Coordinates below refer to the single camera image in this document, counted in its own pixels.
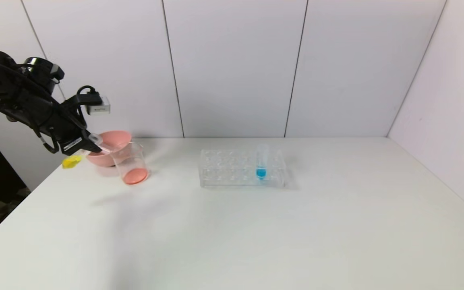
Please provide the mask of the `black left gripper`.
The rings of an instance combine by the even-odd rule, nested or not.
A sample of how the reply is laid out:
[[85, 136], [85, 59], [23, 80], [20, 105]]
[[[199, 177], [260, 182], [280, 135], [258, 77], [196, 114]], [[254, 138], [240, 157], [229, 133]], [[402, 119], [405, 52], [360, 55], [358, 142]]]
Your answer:
[[53, 151], [73, 155], [78, 150], [100, 153], [103, 140], [87, 129], [81, 106], [50, 106], [46, 109], [46, 136]]

